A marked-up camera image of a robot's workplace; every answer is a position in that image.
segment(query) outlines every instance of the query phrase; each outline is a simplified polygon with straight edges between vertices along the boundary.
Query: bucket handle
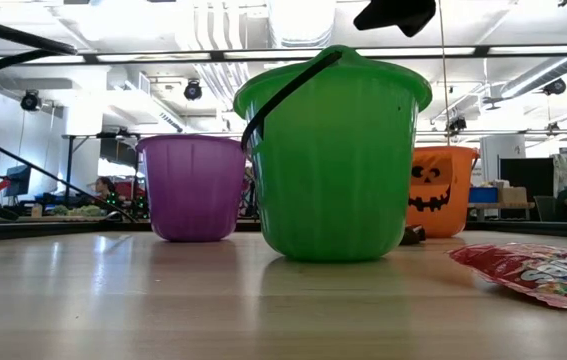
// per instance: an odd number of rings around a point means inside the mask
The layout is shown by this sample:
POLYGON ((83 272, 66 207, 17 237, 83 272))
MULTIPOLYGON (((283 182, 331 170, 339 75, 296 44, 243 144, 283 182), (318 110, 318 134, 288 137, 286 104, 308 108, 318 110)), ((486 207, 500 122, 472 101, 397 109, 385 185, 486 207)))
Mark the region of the bucket handle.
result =
POLYGON ((292 79, 287 85, 285 85, 279 92, 274 94, 268 102, 265 103, 261 107, 259 111, 256 112, 256 115, 250 120, 243 131, 243 136, 241 137, 241 149, 243 152, 247 153, 247 142, 254 133, 254 130, 260 128, 261 136, 264 136, 265 132, 265 117, 272 112, 272 110, 276 109, 283 100, 285 100, 288 96, 292 95, 298 88, 303 86, 306 82, 310 81, 313 77, 318 75, 321 71, 327 69, 330 65, 336 63, 341 57, 343 56, 343 52, 335 51, 323 57, 321 60, 315 62, 310 67, 305 69, 301 74, 297 77, 292 79))
POLYGON ((479 159, 481 158, 481 156, 479 155, 478 151, 476 151, 476 149, 474 149, 474 161, 472 162, 472 169, 470 170, 470 172, 474 171, 474 168, 476 167, 476 163, 479 162, 479 159))

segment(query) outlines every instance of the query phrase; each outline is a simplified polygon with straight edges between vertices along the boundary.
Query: candy bag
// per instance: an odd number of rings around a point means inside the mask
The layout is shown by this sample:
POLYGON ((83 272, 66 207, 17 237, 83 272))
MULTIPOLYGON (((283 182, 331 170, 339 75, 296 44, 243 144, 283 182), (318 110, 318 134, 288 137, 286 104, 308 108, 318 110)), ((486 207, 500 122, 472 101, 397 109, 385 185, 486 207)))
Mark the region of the candy bag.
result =
POLYGON ((546 245, 470 245, 448 253, 486 281, 567 309, 567 249, 546 245))

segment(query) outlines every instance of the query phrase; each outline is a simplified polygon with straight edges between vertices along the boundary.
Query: green lid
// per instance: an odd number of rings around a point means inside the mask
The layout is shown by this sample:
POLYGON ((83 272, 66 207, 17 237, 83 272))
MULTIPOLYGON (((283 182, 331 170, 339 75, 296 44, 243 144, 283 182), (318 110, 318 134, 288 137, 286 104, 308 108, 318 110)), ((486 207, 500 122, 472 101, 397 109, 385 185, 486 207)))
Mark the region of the green lid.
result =
POLYGON ((347 71, 347 69, 357 71, 364 69, 370 71, 371 77, 385 77, 395 82, 397 85, 407 88, 414 94, 419 105, 419 111, 423 111, 430 105, 432 101, 432 88, 430 87, 430 83, 418 73, 399 65, 367 59, 359 55, 356 50, 347 46, 334 45, 323 49, 323 51, 313 59, 304 63, 273 69, 250 79, 236 93, 234 97, 234 111, 240 116, 244 116, 247 107, 252 103, 253 99, 263 91, 263 86, 278 86, 279 88, 275 89, 275 91, 279 91, 285 86, 285 83, 280 80, 285 78, 293 79, 315 62, 336 51, 342 52, 343 56, 334 66, 342 68, 345 71, 347 71))

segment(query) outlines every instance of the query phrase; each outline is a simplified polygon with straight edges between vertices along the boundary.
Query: plastic bucket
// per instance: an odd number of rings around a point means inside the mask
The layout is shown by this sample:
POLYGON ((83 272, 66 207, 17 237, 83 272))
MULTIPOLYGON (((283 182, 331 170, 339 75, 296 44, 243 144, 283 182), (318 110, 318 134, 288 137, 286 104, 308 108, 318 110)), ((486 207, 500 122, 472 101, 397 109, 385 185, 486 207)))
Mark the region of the plastic bucket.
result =
POLYGON ((248 81, 234 109, 251 119, 243 140, 268 244, 305 261, 369 260, 397 246, 416 117, 431 97, 420 75, 343 46, 248 81), (251 127, 263 109, 267 120, 251 127))
POLYGON ((234 231, 245 156, 239 142, 199 135, 143 139, 152 229, 170 241, 216 241, 234 231))
POLYGON ((409 225, 422 225, 427 237, 451 237, 465 228, 475 149, 458 146, 414 150, 409 225))

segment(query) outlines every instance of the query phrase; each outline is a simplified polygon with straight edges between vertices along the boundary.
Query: orange jack-o'-lantern bucket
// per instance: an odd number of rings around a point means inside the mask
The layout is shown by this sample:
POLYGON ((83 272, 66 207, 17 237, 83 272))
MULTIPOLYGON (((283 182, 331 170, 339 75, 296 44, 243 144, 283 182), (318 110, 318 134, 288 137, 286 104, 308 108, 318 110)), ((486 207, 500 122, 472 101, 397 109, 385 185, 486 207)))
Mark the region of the orange jack-o'-lantern bucket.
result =
POLYGON ((408 225, 423 225, 428 237, 451 237, 463 230, 470 197, 475 149, 436 146, 414 149, 408 225))

